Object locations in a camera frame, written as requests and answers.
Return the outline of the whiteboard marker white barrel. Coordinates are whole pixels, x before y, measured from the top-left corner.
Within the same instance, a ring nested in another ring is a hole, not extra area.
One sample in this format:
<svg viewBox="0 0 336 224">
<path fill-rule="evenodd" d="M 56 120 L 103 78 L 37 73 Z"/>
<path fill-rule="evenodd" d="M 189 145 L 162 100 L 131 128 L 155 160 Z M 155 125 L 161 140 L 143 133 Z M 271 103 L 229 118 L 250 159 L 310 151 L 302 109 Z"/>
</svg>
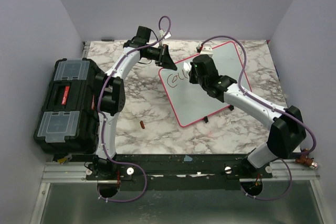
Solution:
<svg viewBox="0 0 336 224">
<path fill-rule="evenodd" d="M 183 70 L 186 74 L 189 74 L 189 72 L 191 71 L 191 65 L 189 62 L 183 63 Z"/>
</svg>

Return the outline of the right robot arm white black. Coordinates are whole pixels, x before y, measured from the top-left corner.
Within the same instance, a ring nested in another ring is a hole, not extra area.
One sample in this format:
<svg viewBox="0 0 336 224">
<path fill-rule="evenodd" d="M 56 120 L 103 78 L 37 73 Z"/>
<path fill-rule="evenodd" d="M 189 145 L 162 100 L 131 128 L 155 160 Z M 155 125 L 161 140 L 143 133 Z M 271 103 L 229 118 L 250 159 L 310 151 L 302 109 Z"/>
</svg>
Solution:
<svg viewBox="0 0 336 224">
<path fill-rule="evenodd" d="M 209 55 L 198 55 L 184 63 L 189 82 L 199 84 L 208 96 L 243 110 L 269 130 L 268 140 L 251 151 L 241 165 L 242 173 L 249 178 L 259 174 L 265 164 L 286 159 L 306 138 L 300 110 L 272 104 L 239 86 L 227 75 L 220 75 Z"/>
</svg>

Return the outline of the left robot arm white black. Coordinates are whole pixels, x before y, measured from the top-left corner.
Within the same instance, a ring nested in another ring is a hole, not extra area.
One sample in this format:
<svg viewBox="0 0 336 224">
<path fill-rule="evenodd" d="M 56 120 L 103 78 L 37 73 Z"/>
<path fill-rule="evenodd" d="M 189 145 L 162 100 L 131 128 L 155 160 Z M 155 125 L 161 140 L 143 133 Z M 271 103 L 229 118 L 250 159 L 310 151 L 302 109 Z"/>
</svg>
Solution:
<svg viewBox="0 0 336 224">
<path fill-rule="evenodd" d="M 163 40 L 171 37 L 170 29 L 159 30 L 158 40 L 149 43 L 152 30 L 139 26 L 136 35 L 123 44 L 121 56 L 104 74 L 96 75 L 97 110 L 99 116 L 98 145 L 91 170 L 104 179 L 112 179 L 116 175 L 117 162 L 115 138 L 117 121 L 125 106 L 124 80 L 131 69 L 142 58 L 155 61 L 164 69 L 177 70 L 171 59 L 168 45 Z"/>
</svg>

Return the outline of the whiteboard with pink frame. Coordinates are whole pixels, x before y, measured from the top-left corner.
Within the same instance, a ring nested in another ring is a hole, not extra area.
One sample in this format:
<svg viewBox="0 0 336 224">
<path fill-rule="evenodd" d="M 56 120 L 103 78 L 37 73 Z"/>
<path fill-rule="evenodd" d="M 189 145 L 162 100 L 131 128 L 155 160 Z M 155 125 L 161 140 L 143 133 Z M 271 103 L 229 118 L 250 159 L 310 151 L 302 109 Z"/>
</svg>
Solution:
<svg viewBox="0 0 336 224">
<path fill-rule="evenodd" d="M 242 70 L 243 57 L 238 52 L 235 42 L 228 41 L 212 48 L 213 60 L 220 75 L 228 75 L 238 80 Z M 177 70 L 160 69 L 158 74 L 167 94 L 179 126 L 187 127 L 229 107 L 211 98 L 199 84 L 189 83 L 189 78 L 183 68 L 198 56 L 194 54 L 175 63 Z"/>
</svg>

